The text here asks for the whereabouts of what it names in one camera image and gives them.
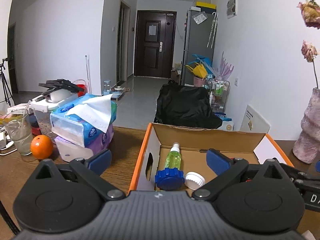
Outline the white jar lid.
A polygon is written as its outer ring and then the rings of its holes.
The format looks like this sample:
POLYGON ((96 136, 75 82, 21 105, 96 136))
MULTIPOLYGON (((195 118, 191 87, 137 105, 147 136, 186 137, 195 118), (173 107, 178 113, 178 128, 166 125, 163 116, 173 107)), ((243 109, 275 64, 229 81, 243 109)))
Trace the white jar lid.
POLYGON ((206 180, 199 173, 188 172, 185 175, 184 183, 187 188, 195 191, 195 190, 201 188, 206 183, 206 180))

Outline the green spray bottle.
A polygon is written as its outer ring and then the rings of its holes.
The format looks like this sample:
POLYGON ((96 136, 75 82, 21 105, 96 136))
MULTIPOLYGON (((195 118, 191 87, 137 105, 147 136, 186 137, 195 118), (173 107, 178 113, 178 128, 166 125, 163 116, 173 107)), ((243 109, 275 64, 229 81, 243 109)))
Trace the green spray bottle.
POLYGON ((181 160, 180 145, 178 142, 175 142, 166 157, 164 168, 177 168, 180 170, 181 160))

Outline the pink ceramic vase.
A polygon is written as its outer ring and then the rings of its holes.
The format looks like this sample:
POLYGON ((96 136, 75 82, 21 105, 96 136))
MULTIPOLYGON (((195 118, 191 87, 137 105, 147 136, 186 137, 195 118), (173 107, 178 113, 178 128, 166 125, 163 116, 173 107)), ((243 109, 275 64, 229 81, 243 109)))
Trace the pink ceramic vase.
POLYGON ((319 154, 319 107, 319 89, 314 88, 300 123, 302 131, 292 149, 293 154, 306 164, 311 164, 319 154))

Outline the purple tissue pack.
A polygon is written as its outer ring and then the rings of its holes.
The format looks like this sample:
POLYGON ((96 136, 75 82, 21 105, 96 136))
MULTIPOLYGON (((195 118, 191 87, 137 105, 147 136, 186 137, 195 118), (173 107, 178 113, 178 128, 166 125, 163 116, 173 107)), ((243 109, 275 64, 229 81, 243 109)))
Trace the purple tissue pack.
POLYGON ((107 133, 102 133, 90 143, 87 147, 73 144, 62 137, 56 137, 55 143, 63 161, 70 162, 75 158, 89 159, 90 157, 100 153, 108 148, 114 135, 113 125, 111 124, 107 133))

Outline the orange cardboard box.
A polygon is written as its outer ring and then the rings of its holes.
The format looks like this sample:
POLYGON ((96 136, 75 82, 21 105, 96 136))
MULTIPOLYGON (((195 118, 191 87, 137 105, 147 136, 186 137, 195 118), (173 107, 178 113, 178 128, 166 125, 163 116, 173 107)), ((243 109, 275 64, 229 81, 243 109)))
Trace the orange cardboard box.
POLYGON ((292 162, 269 134, 230 132, 150 123, 133 172, 130 191, 157 191, 155 175, 163 169, 174 143, 179 143, 181 170, 196 172, 206 182, 217 175, 206 162, 206 152, 213 148, 229 158, 244 158, 262 164, 268 158, 292 166, 292 162))

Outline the blue tissue pack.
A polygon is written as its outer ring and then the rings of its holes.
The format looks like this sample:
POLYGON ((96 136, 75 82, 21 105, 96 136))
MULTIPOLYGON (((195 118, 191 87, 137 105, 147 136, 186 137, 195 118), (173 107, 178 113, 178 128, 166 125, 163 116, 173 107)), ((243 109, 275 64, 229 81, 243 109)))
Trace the blue tissue pack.
POLYGON ((76 145, 88 146, 116 120, 117 104, 111 96, 87 93, 52 111, 52 132, 76 145))

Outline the white framed board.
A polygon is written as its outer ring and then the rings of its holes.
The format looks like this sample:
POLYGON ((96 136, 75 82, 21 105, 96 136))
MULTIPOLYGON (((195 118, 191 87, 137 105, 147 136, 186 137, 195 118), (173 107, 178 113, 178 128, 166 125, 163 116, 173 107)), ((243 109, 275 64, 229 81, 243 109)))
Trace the white framed board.
POLYGON ((270 128, 270 124, 251 105, 247 105, 240 131, 268 133, 270 128))

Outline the orange fruit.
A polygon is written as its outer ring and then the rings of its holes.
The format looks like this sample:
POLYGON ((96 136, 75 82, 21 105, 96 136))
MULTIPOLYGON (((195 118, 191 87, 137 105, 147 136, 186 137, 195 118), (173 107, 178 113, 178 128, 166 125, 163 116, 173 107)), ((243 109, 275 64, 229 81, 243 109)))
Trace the orange fruit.
POLYGON ((46 135, 33 138, 30 145, 32 155, 39 160, 48 159, 53 153, 53 142, 46 135))

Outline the blue jar lid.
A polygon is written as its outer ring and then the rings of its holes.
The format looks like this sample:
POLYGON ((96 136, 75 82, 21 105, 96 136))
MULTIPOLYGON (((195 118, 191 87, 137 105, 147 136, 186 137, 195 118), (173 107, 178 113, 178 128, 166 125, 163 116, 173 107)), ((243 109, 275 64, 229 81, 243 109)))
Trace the blue jar lid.
POLYGON ((157 171, 155 175, 156 186, 164 191, 175 191, 185 182, 184 173, 178 168, 165 168, 157 171))

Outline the clear food container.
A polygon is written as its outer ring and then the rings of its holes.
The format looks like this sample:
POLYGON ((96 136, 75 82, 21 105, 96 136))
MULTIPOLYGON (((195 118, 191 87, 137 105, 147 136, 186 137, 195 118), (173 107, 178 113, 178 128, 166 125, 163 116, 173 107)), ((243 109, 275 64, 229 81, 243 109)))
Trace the clear food container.
POLYGON ((53 92, 48 98, 45 98, 43 95, 39 95, 31 100, 30 106, 36 117, 41 133, 48 136, 54 144, 54 139, 57 135, 52 132, 50 114, 52 111, 77 98, 77 93, 71 93, 62 89, 60 91, 53 92))

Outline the black bag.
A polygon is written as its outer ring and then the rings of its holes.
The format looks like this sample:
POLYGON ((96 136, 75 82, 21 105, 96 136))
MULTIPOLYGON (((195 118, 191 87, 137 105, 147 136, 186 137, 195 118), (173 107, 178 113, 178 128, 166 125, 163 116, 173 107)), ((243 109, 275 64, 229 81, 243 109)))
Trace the black bag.
POLYGON ((154 122, 207 129, 217 129, 222 125, 222 120, 211 109, 205 88, 182 86, 173 80, 159 91, 154 122))

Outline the clear plastic cup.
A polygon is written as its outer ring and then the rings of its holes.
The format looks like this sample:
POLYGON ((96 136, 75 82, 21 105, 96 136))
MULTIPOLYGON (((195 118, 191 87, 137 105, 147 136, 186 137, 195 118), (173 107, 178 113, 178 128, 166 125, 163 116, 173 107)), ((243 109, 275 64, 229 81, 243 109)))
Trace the clear plastic cup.
POLYGON ((33 135, 28 111, 30 103, 29 100, 23 109, 13 110, 3 118, 3 125, 21 156, 31 154, 33 135))

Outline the purple coral decoration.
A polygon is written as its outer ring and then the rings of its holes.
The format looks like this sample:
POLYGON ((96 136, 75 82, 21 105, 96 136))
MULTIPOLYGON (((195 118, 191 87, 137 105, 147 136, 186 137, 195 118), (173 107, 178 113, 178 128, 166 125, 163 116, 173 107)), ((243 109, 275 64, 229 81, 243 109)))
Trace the purple coral decoration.
POLYGON ((227 81, 233 70, 234 66, 227 62, 226 58, 224 57, 224 52, 222 52, 221 62, 217 70, 217 77, 220 80, 227 81))

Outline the yellow bag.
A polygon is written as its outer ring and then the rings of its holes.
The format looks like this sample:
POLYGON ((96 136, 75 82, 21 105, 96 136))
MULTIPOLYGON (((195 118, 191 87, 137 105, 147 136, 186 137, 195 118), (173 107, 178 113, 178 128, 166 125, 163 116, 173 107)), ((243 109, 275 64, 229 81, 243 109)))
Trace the yellow bag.
POLYGON ((199 79, 205 79, 208 75, 208 72, 203 64, 196 63, 195 67, 192 67, 190 65, 185 66, 193 74, 193 76, 199 79))

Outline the grey refrigerator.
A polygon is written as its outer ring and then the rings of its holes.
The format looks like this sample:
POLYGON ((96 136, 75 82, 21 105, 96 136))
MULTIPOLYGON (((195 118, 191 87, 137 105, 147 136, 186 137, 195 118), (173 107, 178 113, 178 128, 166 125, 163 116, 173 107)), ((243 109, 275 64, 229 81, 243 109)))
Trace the grey refrigerator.
POLYGON ((181 84, 192 85, 193 75, 186 65, 197 60, 198 56, 210 61, 214 55, 215 34, 218 14, 215 8, 191 7, 185 19, 184 49, 181 84))

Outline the dark entrance door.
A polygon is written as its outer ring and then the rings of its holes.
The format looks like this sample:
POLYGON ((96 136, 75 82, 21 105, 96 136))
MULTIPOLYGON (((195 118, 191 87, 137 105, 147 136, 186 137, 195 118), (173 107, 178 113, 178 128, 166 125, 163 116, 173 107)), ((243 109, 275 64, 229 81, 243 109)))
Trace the dark entrance door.
POLYGON ((176 12, 137 11, 135 76, 171 77, 175 32, 176 12))

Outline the dried roses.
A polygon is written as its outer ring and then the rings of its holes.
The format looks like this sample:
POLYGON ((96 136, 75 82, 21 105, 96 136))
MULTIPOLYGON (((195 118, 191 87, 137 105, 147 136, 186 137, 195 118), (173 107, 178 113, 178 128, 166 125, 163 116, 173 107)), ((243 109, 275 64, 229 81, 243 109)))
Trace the dried roses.
POLYGON ((302 41, 301 53, 304 59, 312 64, 312 71, 315 78, 315 87, 319 89, 319 80, 317 74, 316 60, 319 58, 319 48, 316 45, 316 38, 312 36, 319 31, 319 1, 304 0, 298 3, 297 8, 300 11, 302 21, 309 29, 308 37, 302 41))

